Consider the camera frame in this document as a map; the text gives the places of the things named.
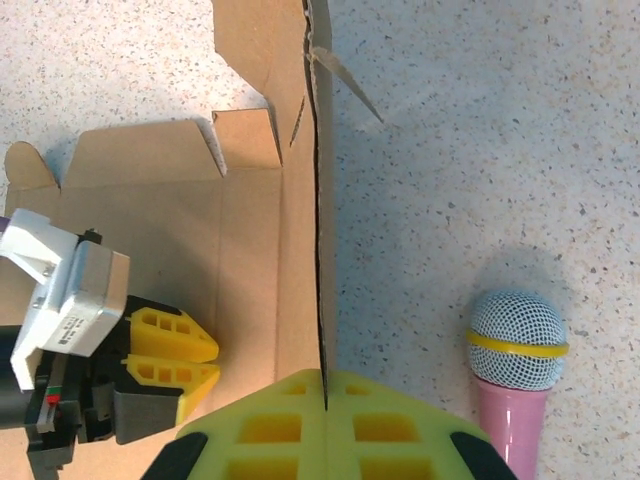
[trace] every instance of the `speckled countertop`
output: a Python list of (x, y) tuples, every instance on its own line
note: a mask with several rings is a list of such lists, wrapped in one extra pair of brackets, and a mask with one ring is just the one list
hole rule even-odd
[[(640, 10), (330, 4), (335, 52), (391, 124), (336, 82), (342, 367), (473, 418), (465, 306), (538, 290), (572, 344), (539, 478), (637, 478)], [(213, 53), (210, 9), (0, 2), (2, 152), (29, 140), (64, 171), (83, 130), (260, 104)]]

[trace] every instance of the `yellow pad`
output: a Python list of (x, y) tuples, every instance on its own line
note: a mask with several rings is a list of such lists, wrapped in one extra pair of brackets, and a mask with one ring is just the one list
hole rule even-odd
[(304, 370), (183, 428), (208, 436), (189, 480), (473, 480), (449, 435), (476, 425), (347, 372)]
[(164, 358), (129, 355), (122, 361), (140, 385), (180, 388), (176, 425), (184, 422), (220, 378), (217, 365), (196, 364)]
[(218, 357), (218, 344), (186, 313), (145, 307), (131, 315), (131, 353), (202, 363)]

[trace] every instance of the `microphone grille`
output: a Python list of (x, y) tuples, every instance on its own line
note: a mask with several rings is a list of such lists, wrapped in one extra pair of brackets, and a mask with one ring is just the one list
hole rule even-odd
[[(527, 345), (562, 345), (567, 337), (556, 310), (542, 297), (520, 290), (489, 292), (478, 300), (471, 330), (484, 337)], [(560, 378), (564, 359), (497, 352), (469, 345), (473, 372), (507, 388), (539, 391)]]

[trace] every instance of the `pink microphone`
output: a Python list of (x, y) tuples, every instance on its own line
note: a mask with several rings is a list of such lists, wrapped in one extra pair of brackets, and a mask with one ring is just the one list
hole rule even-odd
[(494, 291), (476, 303), (467, 340), (480, 426), (518, 480), (535, 480), (545, 402), (569, 351), (564, 322), (538, 295)]

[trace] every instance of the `open cardboard box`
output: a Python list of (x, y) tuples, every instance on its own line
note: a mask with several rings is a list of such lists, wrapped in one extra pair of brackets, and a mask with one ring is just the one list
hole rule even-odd
[[(130, 293), (219, 342), (221, 379), (192, 418), (318, 368), (318, 319), (329, 360), (335, 333), (331, 74), (307, 55), (331, 48), (326, 2), (215, 0), (214, 12), (217, 51), (270, 106), (214, 113), (224, 176), (191, 121), (84, 133), (61, 187), (29, 144), (5, 160), (5, 215), (97, 229), (131, 257)], [(33, 284), (4, 259), (0, 279), (2, 322), (20, 323)], [(77, 446), (61, 478), (139, 478), (174, 435)], [(1, 478), (31, 478), (26, 446), (23, 430), (0, 433)]]

